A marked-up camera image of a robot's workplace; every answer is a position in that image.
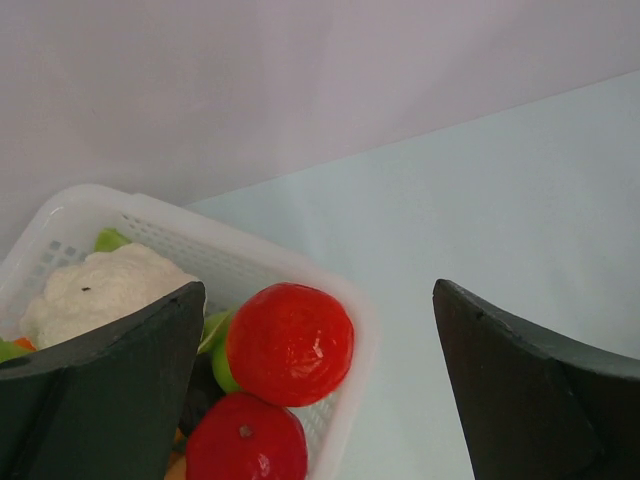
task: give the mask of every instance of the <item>brown potato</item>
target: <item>brown potato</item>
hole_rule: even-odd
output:
[[[187,459],[180,457],[164,476],[164,480],[185,480],[187,478]]]

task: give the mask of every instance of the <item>basket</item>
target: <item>basket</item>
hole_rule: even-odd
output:
[[[207,311],[240,305],[259,290],[296,282],[336,297],[353,320],[356,342],[347,378],[328,398],[292,409],[309,450],[309,480],[337,475],[379,341],[374,309],[342,278],[263,239],[145,195],[98,185],[64,190],[43,205],[0,266],[0,336],[17,338],[18,321],[53,270],[81,262],[98,233],[115,227],[171,259],[205,285]]]

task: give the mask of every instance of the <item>red fruit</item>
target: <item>red fruit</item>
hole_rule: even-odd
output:
[[[244,390],[274,405],[302,407],[338,388],[351,367],[353,344],[353,324],[335,298],[279,283],[238,310],[226,352]]]
[[[304,480],[307,445],[288,410],[247,393],[231,393],[187,442],[186,480]]]

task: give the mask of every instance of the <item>white table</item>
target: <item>white table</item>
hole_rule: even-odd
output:
[[[383,344],[341,480],[470,480],[434,282],[640,356],[638,206],[634,73],[192,208],[305,253],[377,304]]]

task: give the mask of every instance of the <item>green leaf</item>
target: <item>green leaf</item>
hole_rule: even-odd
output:
[[[13,342],[7,342],[0,337],[0,363],[28,355],[29,353],[31,353],[31,350],[20,347]]]
[[[233,310],[227,310],[225,312],[214,313],[205,318],[198,354],[209,352],[216,343],[224,338],[233,319],[233,313]]]
[[[115,228],[105,228],[98,234],[93,250],[95,252],[113,252],[118,248],[131,243],[127,237]]]

